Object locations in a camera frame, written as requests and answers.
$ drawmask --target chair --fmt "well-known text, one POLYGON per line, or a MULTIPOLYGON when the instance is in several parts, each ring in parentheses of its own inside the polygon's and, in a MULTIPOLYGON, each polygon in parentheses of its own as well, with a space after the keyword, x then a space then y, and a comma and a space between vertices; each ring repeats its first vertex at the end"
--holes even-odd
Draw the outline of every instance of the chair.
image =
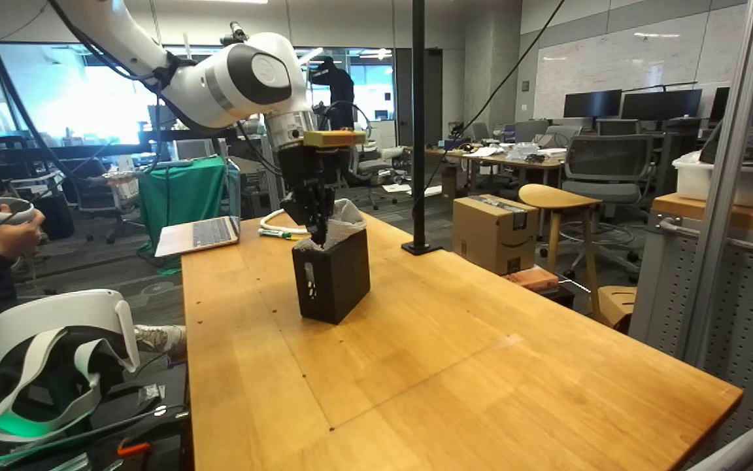
POLYGON ((583 134, 583 122, 549 125, 544 134, 549 135, 544 147, 569 147, 569 140, 583 134))
POLYGON ((111 218, 111 227, 104 233, 104 244, 114 244, 123 224, 128 224, 128 212, 139 203, 139 190, 134 176, 106 176, 100 159, 68 159, 66 177, 74 189, 74 202, 87 218, 111 218))
POLYGON ((378 185, 378 172, 392 172, 394 159, 382 157, 382 151, 359 151, 348 148, 344 165, 340 165, 342 172, 342 185, 356 203, 368 203, 378 208, 382 202, 382 185, 378 185))
MULTIPOLYGON (((636 219, 643 219, 641 202, 650 176, 653 165, 649 135, 574 135, 566 147, 561 189, 598 199, 604 219, 617 219, 619 203, 632 207, 636 219)), ((602 231, 602 241, 596 241, 594 245, 602 258, 615 262, 627 271, 638 271, 636 245, 625 241, 611 244, 606 238, 606 231, 602 231)))
POLYGON ((559 241, 561 241, 561 219, 581 219, 583 221, 583 258, 585 258, 585 288, 591 292, 587 313, 598 313, 596 304, 596 262, 591 252, 591 212, 598 203, 598 199, 587 199, 581 194, 569 194, 555 185, 539 185, 539 184, 526 184, 517 190, 517 199, 527 207, 542 208, 549 218, 549 231, 545 231, 545 262, 544 267, 557 275, 557 254, 559 254, 559 241))
POLYGON ((561 189, 594 197, 611 212, 615 203, 638 203, 649 176, 649 135, 574 135, 566 147, 561 189))
POLYGON ((636 118, 598 118, 596 134, 615 135, 615 134, 638 134, 641 125, 636 118))
POLYGON ((671 159, 683 157, 692 148, 700 148, 697 127, 700 127, 700 119, 694 119, 694 118, 664 119, 660 140, 658 140, 660 148, 658 148, 655 180, 653 180, 655 194, 670 194, 674 189, 671 159))

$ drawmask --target glass wall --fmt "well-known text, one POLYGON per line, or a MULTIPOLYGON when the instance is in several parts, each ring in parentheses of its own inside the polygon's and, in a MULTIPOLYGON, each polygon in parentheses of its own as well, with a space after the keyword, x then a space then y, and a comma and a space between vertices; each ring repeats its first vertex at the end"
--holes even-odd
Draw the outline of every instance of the glass wall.
POLYGON ((523 80, 526 118, 573 131, 561 189, 602 199, 602 286, 636 271, 629 335, 743 388, 715 435, 734 440, 753 427, 753 0, 606 3, 557 23, 523 80))
MULTIPOLYGON (((170 49, 200 61, 213 46, 170 49)), ((3 45, 0 53, 32 119, 51 144, 135 144, 139 131, 148 125, 145 108, 155 104, 155 93, 111 74, 80 45, 3 45)), ((359 127, 394 118, 390 49, 326 49, 323 54, 348 68, 356 84, 359 127)), ((308 104, 321 101, 328 101, 328 88, 311 84, 308 104)), ((13 119, 0 93, 0 134, 9 131, 13 119)))

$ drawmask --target ceiling light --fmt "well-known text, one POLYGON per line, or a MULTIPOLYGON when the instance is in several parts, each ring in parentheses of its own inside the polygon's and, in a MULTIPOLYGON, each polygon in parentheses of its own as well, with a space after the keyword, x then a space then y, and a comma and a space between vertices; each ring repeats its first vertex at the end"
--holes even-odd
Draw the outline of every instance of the ceiling light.
POLYGON ((650 30, 636 30, 632 36, 641 36, 641 40, 680 40, 683 33, 650 33, 650 30))

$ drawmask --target desk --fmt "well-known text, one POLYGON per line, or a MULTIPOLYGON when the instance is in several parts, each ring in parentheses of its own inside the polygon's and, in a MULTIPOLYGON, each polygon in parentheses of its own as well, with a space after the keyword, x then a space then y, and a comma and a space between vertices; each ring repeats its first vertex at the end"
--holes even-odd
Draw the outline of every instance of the desk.
POLYGON ((365 218, 372 292, 297 313, 291 244, 183 256, 199 471, 670 469, 739 389, 365 218))
POLYGON ((545 185, 559 185, 561 169, 565 169, 565 159, 521 161, 521 159, 504 159, 504 157, 474 157, 463 148, 450 148, 450 151, 425 148, 425 157, 443 157, 446 161, 471 165, 471 176, 464 177, 467 184, 477 176, 481 165, 510 167, 517 172, 521 184, 530 184, 527 172, 542 172, 542 184, 545 185))

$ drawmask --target wall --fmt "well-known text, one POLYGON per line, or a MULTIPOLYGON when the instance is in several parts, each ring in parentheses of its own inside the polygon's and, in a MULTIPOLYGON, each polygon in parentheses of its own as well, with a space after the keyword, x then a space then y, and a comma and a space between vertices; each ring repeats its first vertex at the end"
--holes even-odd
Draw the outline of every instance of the wall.
MULTIPOLYGON (((523 3, 527 45, 555 3, 523 3)), ((697 80, 704 113, 715 84, 728 84, 743 42, 745 0, 585 0, 566 3, 521 70, 517 119, 559 118, 565 92, 697 80), (641 40, 671 30, 680 40, 641 40)))
MULTIPOLYGON (((471 119, 489 93, 501 84, 506 70, 517 57, 517 11, 521 0, 510 0, 506 6, 475 8, 474 15, 464 19, 464 46, 463 46, 463 119, 471 119)), ((489 131, 504 122, 511 122, 515 116, 515 85, 510 78, 489 101, 489 108, 477 116, 489 131)))

